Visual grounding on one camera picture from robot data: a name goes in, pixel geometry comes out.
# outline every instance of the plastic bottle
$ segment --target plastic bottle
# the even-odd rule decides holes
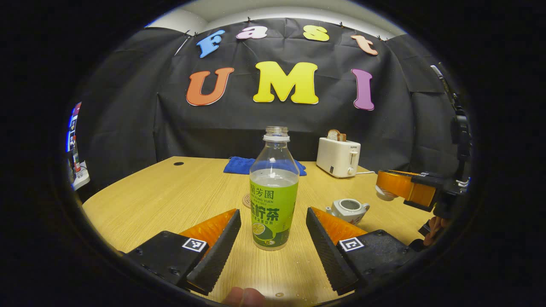
[[[288,128],[265,132],[265,147],[250,167],[252,236],[257,247],[274,251],[288,241],[300,172],[288,151]]]
[[[84,174],[80,167],[80,157],[78,155],[78,145],[76,143],[76,136],[74,136],[74,149],[72,149],[72,157],[74,158],[74,170],[76,171],[76,177],[81,178]]]

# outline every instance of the orange letter u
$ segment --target orange letter u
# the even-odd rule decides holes
[[[232,67],[224,67],[217,69],[215,73],[218,75],[216,79],[216,85],[212,93],[208,95],[201,94],[201,88],[205,78],[210,75],[210,72],[196,72],[189,76],[191,80],[189,82],[188,93],[186,94],[186,100],[191,105],[208,105],[217,102],[222,95],[224,95],[225,85],[228,82],[229,74],[232,73],[234,69]]]

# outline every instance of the black backdrop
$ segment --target black backdrop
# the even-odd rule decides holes
[[[268,28],[267,37],[235,37],[256,25]],[[305,25],[325,27],[330,39],[306,39]],[[225,30],[219,48],[199,58],[196,43],[219,29]],[[378,55],[362,51],[351,35],[372,41]],[[255,65],[263,61],[277,62],[286,74],[296,63],[316,64],[318,104],[296,104],[289,98],[281,102],[276,95],[270,103],[254,102],[260,78]],[[334,128],[362,144],[359,165],[365,168],[451,175],[457,165],[449,134],[454,112],[430,69],[437,62],[408,35],[382,41],[315,20],[239,22],[196,37],[146,28],[112,52],[76,96],[75,102],[82,101],[76,127],[80,157],[95,190],[100,190],[171,156],[256,157],[264,128],[270,125],[289,128],[289,148],[296,160],[314,161],[318,138]],[[210,93],[214,71],[223,67],[235,69],[223,97],[207,106],[188,104],[189,76],[210,71],[202,88]],[[373,76],[373,111],[353,105],[353,68]]]

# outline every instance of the yellow letter m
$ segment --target yellow letter m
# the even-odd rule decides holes
[[[254,95],[255,102],[272,102],[275,96],[271,93],[271,85],[278,98],[285,101],[292,87],[296,86],[290,99],[295,103],[317,104],[318,97],[314,94],[314,72],[317,66],[313,63],[297,63],[292,71],[285,75],[277,62],[259,62],[256,68],[260,70],[260,85]]]

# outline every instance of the white wall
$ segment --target white wall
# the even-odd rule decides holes
[[[273,7],[247,10],[243,13],[236,13],[222,17],[217,20],[210,21],[201,31],[204,32],[213,28],[228,25],[230,23],[246,21],[247,17],[250,17],[251,20],[283,17],[304,18],[331,22],[336,25],[338,25],[340,22],[343,22],[343,25],[346,27],[357,29],[373,36],[379,35],[382,39],[392,38],[394,36],[402,35],[405,33],[401,29],[397,28],[387,31],[386,29],[379,28],[371,23],[366,22],[365,20],[359,20],[332,11],[302,7]]]
[[[232,14],[218,14],[218,12],[214,10],[216,12],[213,14],[207,13],[208,11],[204,10],[202,7],[195,7],[195,5],[199,3],[202,2],[196,1],[192,4],[178,7],[170,12],[167,12],[160,16],[157,20],[149,24],[148,27],[163,27],[174,29],[180,32],[186,32],[187,30],[189,30],[188,34],[193,35],[194,32],[201,33],[213,28],[229,25],[231,23],[246,21],[247,17],[249,16],[252,20],[288,17],[321,20],[325,22],[331,22],[335,25],[343,22],[343,25],[346,27],[357,29],[373,36],[379,35],[382,39],[392,38],[394,36],[402,35],[405,33],[395,24],[381,18],[381,16],[363,7],[354,8],[355,10],[359,10],[357,13],[359,16],[362,16],[360,18],[355,18],[327,9],[309,7],[267,7],[239,10],[239,12],[242,11],[242,13]],[[202,3],[200,4],[200,6],[203,6],[204,4],[212,5],[211,3]],[[196,12],[188,11],[188,9],[201,12],[201,14],[205,15],[201,16]],[[211,17],[219,18],[214,20],[207,20]]]
[[[168,28],[183,33],[189,30],[188,34],[193,35],[194,32],[201,33],[207,23],[201,16],[179,7],[158,17],[146,27]]]

